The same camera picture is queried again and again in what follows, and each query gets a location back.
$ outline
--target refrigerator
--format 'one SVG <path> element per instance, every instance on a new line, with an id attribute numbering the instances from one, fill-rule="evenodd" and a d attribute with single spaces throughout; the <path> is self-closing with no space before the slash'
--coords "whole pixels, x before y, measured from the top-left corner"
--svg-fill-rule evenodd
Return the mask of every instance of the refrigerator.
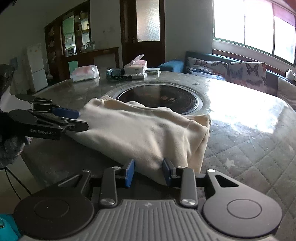
<path id="1" fill-rule="evenodd" d="M 30 89 L 33 93 L 48 86 L 44 70 L 41 44 L 27 47 L 26 68 Z"/>

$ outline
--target ribbed gray panel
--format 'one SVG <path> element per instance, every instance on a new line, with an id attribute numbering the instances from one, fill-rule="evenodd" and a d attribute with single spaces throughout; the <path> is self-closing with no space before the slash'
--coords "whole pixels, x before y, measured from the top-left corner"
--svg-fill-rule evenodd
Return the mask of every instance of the ribbed gray panel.
<path id="1" fill-rule="evenodd" d="M 179 207 L 173 200 L 123 200 L 116 208 L 99 211 L 94 221 L 80 233 L 63 239 L 63 241 L 233 240 L 237 239 L 217 234 L 203 223 L 198 212 Z M 35 241 L 35 239 L 24 236 L 20 241 Z M 261 241 L 276 241 L 276 239 L 266 237 Z"/>

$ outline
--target blue sofa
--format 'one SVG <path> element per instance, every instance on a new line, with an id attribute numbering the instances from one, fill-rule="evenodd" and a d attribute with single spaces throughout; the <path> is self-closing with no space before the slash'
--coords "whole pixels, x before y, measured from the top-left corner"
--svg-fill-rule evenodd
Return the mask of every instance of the blue sofa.
<path id="1" fill-rule="evenodd" d="M 198 58 L 206 61 L 222 61 L 225 63 L 230 63 L 230 62 L 240 62 L 240 60 L 233 59 L 233 58 L 228 58 L 225 56 L 221 55 L 216 55 L 216 54 L 204 54 L 204 53 L 196 53 L 196 52 L 190 52 L 187 51 L 185 55 L 185 61 L 181 60 L 171 60 L 169 62 L 166 62 L 164 64 L 161 64 L 158 66 L 161 71 L 170 71 L 170 72 L 176 72 L 176 73 L 186 73 L 186 64 L 184 64 L 187 60 L 188 57 L 192 58 Z M 278 89 L 278 83 L 279 83 L 279 77 L 289 81 L 285 77 L 276 74 L 272 71 L 266 70 L 266 79 L 267 81 L 267 87 L 268 87 L 268 94 L 276 96 L 277 89 Z"/>

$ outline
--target brown wooden door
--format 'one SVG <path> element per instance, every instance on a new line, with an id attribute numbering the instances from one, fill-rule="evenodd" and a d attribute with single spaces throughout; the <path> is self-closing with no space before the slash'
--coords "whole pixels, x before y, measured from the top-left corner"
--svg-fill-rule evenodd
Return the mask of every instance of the brown wooden door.
<path id="1" fill-rule="evenodd" d="M 148 67 L 165 61 L 164 0 L 120 0 L 123 65 L 144 54 Z"/>

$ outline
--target frosted glass door panel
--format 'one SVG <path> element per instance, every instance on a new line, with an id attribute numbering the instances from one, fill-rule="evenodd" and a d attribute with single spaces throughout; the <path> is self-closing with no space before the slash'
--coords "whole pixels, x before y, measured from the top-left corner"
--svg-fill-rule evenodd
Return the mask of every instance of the frosted glass door panel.
<path id="1" fill-rule="evenodd" d="M 138 42 L 160 41 L 159 0 L 136 0 Z"/>

